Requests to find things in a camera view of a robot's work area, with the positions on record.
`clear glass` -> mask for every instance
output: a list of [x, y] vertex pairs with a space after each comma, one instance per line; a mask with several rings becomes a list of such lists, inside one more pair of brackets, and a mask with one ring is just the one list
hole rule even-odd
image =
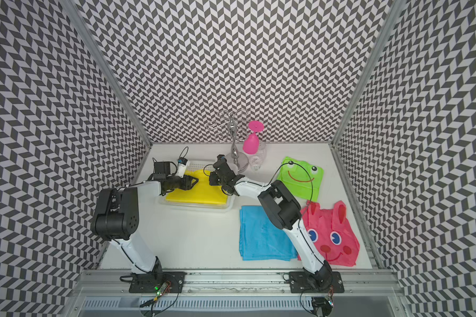
[[260, 140], [257, 153], [249, 155], [249, 164], [252, 170], [259, 170], [266, 156], [267, 156], [267, 144]]

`silver stand base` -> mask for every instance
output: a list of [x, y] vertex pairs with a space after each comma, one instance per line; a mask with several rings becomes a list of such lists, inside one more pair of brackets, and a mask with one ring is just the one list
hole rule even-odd
[[237, 158], [234, 158], [232, 153], [226, 154], [225, 158], [229, 163], [234, 163], [238, 167], [238, 173], [241, 173], [249, 166], [249, 158], [240, 151], [237, 151], [237, 153]]

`yellow cloth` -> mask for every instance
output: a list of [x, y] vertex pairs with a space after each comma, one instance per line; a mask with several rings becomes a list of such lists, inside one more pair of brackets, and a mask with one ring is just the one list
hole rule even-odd
[[220, 186], [209, 185], [209, 177], [203, 173], [202, 169], [186, 171], [185, 174], [196, 177], [199, 181], [190, 190], [175, 189], [174, 192], [166, 195], [166, 201], [215, 205], [227, 203], [227, 195], [222, 192]]

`blue cloth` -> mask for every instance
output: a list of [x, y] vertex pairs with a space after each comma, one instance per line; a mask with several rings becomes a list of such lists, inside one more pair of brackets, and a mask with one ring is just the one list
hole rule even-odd
[[240, 221], [240, 255], [245, 261], [298, 257], [291, 240], [272, 224], [263, 207], [242, 206]]

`plastic tray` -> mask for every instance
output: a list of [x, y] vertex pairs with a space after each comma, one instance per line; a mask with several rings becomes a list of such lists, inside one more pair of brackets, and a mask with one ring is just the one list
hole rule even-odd
[[[208, 164], [213, 164], [214, 161], [192, 161], [190, 160], [190, 165], [187, 168], [189, 171], [197, 171], [203, 169]], [[204, 170], [207, 174], [214, 171], [213, 166], [207, 166]], [[172, 209], [178, 210], [189, 210], [197, 212], [228, 212], [233, 207], [233, 202], [235, 201], [235, 196], [229, 196], [227, 198], [226, 204], [224, 205], [215, 205], [215, 204], [204, 204], [204, 203], [187, 203], [187, 202], [176, 202], [166, 200], [166, 196], [159, 196], [158, 203], [161, 205], [170, 206]]]

